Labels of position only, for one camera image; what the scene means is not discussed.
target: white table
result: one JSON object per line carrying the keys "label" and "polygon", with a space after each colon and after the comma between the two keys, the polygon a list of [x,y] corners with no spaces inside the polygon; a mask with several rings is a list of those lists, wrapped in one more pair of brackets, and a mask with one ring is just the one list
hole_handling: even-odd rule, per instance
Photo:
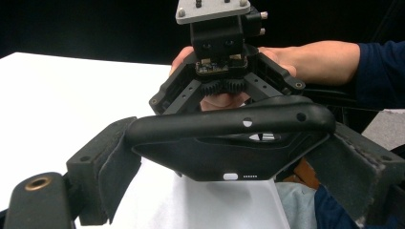
{"label": "white table", "polygon": [[[110,123],[153,115],[148,100],[169,69],[26,53],[0,59],[0,210],[20,181],[65,174],[65,162]],[[143,158],[114,223],[95,228],[289,227],[272,180],[195,182]]]}

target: hand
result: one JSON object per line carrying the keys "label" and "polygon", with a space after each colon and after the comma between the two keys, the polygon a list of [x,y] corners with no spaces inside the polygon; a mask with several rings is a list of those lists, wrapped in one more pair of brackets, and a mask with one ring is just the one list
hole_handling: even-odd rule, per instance
{"label": "hand", "polygon": [[[274,62],[280,64],[277,55],[268,50],[267,48],[259,49],[263,54],[268,56]],[[188,46],[181,50],[179,55],[173,60],[172,68],[170,70],[170,75],[175,71],[175,69],[182,63],[183,59],[187,57],[191,52],[193,52],[193,47]],[[291,75],[295,76],[296,70],[293,66],[281,63],[280,66],[285,68],[290,72]],[[231,109],[240,107],[245,101],[249,99],[249,95],[245,93],[240,94],[213,94],[206,96],[201,104],[203,111],[221,110],[221,109]]]}

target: metal plate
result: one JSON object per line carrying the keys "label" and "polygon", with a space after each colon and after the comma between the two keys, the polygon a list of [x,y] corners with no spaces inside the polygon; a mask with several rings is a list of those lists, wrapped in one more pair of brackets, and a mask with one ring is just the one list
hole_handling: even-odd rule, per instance
{"label": "metal plate", "polygon": [[202,6],[196,7],[196,0],[180,0],[176,11],[176,21],[178,24],[189,24],[199,21],[212,20],[227,16],[241,15],[250,12],[250,3],[246,1],[241,6],[240,0],[202,0]]}

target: blue sleeve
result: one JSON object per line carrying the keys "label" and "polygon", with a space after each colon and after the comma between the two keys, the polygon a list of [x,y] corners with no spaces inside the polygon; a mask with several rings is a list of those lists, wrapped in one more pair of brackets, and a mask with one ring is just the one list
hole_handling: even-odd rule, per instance
{"label": "blue sleeve", "polygon": [[405,108],[405,41],[358,45],[357,101],[371,108]]}

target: gear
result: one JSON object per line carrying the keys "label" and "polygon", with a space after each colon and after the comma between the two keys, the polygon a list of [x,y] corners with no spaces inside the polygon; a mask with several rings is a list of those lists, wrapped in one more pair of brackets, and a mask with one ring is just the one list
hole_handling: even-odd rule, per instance
{"label": "gear", "polygon": [[218,93],[222,87],[223,87],[223,84],[222,84],[221,80],[212,80],[210,82],[203,83],[201,90],[202,90],[202,93],[205,96],[207,96],[207,95],[212,95],[212,94]]}
{"label": "gear", "polygon": [[244,79],[226,79],[224,81],[224,88],[227,92],[237,94],[241,93],[246,89],[246,84]]}

